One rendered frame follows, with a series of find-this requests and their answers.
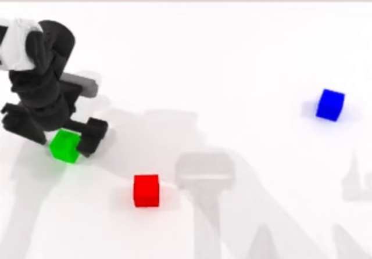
cube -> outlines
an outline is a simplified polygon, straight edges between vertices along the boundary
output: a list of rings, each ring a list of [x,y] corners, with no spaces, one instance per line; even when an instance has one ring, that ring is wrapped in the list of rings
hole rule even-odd
[[[136,207],[159,207],[160,185],[158,175],[135,175],[133,200]]]
[[[80,155],[77,151],[79,142],[79,134],[60,129],[49,145],[49,149],[55,159],[67,163],[75,163]]]
[[[320,97],[316,116],[337,121],[344,106],[345,94],[325,89]]]

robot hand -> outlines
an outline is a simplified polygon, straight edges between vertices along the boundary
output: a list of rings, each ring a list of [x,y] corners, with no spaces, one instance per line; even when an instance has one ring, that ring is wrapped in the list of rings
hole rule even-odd
[[[0,19],[0,70],[43,74],[50,61],[39,23]]]

blue cube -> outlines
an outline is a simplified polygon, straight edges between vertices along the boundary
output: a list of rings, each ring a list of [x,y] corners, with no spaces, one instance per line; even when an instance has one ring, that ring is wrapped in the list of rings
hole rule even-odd
[[[345,94],[325,89],[321,94],[316,116],[337,121],[344,106]]]

black mechanical arm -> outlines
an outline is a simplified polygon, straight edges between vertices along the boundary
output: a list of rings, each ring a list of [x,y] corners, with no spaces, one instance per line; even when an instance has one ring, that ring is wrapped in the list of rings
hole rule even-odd
[[[79,132],[77,150],[89,157],[108,123],[71,119],[79,96],[93,98],[98,92],[95,80],[63,72],[74,44],[72,32],[56,21],[16,19],[0,25],[0,69],[9,71],[11,90],[20,98],[17,105],[3,107],[2,123],[7,131],[42,145],[47,142],[45,132],[60,128]]]

white robot part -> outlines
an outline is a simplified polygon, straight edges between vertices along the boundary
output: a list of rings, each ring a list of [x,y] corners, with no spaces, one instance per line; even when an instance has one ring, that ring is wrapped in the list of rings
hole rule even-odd
[[[8,27],[0,44],[0,70],[32,70],[35,65],[27,56],[26,39],[31,31],[41,31],[41,26],[29,19],[0,19],[0,26]]]

